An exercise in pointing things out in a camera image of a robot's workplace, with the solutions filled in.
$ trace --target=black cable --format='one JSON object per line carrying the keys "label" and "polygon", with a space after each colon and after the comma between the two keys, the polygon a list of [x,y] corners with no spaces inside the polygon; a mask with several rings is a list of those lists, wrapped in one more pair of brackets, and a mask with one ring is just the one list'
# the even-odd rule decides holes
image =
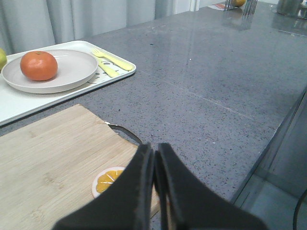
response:
{"label": "black cable", "polygon": [[293,230],[296,230],[298,212],[299,212],[299,209],[300,209],[300,207],[301,207],[301,205],[302,205],[306,196],[307,196],[307,189],[301,195],[301,197],[299,198],[299,200],[296,204],[296,207],[295,207],[295,210],[294,210],[294,215],[293,215],[293,222],[292,222]]}

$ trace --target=wooden cutting board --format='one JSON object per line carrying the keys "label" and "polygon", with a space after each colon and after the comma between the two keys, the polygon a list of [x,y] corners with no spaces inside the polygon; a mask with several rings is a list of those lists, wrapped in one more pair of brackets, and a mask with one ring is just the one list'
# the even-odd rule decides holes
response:
{"label": "wooden cutting board", "polygon": [[136,149],[81,105],[0,137],[0,229],[51,229],[93,199],[98,173],[127,166]]}

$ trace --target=speckled countertop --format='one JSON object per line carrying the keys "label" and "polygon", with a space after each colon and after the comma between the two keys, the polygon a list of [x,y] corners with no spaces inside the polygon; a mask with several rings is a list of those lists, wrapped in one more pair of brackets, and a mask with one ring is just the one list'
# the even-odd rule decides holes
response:
{"label": "speckled countertop", "polygon": [[85,38],[137,66],[119,82],[0,129],[0,135],[82,104],[156,146],[230,199],[307,85],[306,20],[259,2],[242,20],[201,8]]}

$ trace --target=orange slice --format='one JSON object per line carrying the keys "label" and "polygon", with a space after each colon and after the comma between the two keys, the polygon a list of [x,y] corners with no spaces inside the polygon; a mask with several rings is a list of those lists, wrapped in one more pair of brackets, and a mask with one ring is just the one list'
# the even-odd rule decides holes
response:
{"label": "orange slice", "polygon": [[96,198],[107,190],[124,171],[124,167],[111,167],[100,172],[92,184],[92,194]]}

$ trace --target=green apple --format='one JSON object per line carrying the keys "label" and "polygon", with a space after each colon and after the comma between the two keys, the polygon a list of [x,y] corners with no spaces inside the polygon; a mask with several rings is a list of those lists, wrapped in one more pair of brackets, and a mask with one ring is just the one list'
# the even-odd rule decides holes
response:
{"label": "green apple", "polygon": [[0,71],[3,68],[3,66],[6,64],[6,54],[3,49],[0,48]]}

